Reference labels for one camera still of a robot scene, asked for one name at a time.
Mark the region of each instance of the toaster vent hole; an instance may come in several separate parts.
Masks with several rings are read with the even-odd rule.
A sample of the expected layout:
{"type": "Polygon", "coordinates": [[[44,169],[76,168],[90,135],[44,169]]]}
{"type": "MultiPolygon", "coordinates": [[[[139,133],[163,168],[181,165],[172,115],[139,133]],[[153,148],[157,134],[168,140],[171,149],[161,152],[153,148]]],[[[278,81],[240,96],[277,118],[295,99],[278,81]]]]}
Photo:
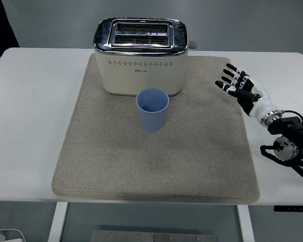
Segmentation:
{"type": "Polygon", "coordinates": [[[108,64],[110,65],[124,65],[124,66],[145,66],[145,67],[171,67],[173,65],[173,62],[121,62],[121,61],[108,61],[108,64]]]}

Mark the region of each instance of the metal plate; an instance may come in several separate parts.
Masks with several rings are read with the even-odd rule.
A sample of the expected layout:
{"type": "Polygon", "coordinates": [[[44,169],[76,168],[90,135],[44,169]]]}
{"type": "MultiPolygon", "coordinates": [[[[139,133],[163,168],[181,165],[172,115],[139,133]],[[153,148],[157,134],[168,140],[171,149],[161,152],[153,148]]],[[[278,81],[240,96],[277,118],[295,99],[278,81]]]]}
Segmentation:
{"type": "Polygon", "coordinates": [[[217,242],[214,235],[94,230],[91,242],[217,242]]]}

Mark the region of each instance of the cup rim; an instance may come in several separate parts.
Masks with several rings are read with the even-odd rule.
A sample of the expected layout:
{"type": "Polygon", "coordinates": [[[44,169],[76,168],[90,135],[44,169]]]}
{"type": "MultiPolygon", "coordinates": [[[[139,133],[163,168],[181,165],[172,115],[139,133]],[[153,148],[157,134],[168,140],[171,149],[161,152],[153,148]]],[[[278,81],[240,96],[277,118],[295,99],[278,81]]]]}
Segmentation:
{"type": "Polygon", "coordinates": [[[142,110],[142,111],[144,111],[144,112],[146,112],[146,113],[159,113],[159,112],[163,111],[164,109],[166,109],[166,108],[168,107],[169,103],[170,103],[170,97],[168,96],[167,92],[165,92],[163,89],[157,88],[157,87],[148,87],[148,88],[145,88],[145,89],[141,90],[141,91],[137,94],[137,96],[136,96],[136,105],[137,105],[137,107],[139,108],[139,110],[142,110]],[[165,106],[163,109],[158,110],[158,111],[155,111],[155,112],[150,112],[150,111],[146,111],[145,109],[142,109],[142,108],[138,105],[137,99],[138,99],[139,94],[142,93],[143,91],[147,90],[147,89],[157,89],[157,90],[160,90],[160,91],[162,91],[163,93],[166,94],[166,96],[167,96],[167,104],[166,104],[166,106],[165,106]]]}

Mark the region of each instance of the cable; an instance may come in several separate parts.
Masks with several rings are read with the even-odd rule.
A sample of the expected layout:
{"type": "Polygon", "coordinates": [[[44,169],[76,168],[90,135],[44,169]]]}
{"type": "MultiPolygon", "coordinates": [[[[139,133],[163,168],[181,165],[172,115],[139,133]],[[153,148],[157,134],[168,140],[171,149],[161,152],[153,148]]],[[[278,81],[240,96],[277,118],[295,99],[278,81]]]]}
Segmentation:
{"type": "Polygon", "coordinates": [[[0,229],[0,231],[17,231],[17,232],[19,232],[19,233],[21,234],[22,239],[24,240],[24,242],[26,242],[26,239],[25,239],[24,234],[23,234],[20,230],[18,230],[18,229],[15,229],[15,228],[7,228],[7,229],[0,229]]]}
{"type": "Polygon", "coordinates": [[[297,116],[300,117],[301,122],[303,122],[303,116],[301,114],[299,114],[298,112],[292,111],[292,110],[281,110],[282,113],[286,113],[286,112],[291,112],[291,113],[295,113],[297,116]]]}

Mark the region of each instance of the toaster slot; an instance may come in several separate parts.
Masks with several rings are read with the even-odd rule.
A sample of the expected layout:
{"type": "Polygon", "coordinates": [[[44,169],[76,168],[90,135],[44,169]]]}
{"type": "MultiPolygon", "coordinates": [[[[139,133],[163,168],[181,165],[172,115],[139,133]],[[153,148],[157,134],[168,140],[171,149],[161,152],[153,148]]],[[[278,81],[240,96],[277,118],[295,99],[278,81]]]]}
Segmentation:
{"type": "Polygon", "coordinates": [[[169,47],[167,36],[163,35],[125,35],[118,34],[114,39],[114,46],[157,46],[169,47]]]}
{"type": "Polygon", "coordinates": [[[168,24],[118,23],[118,31],[167,33],[168,24]]]}

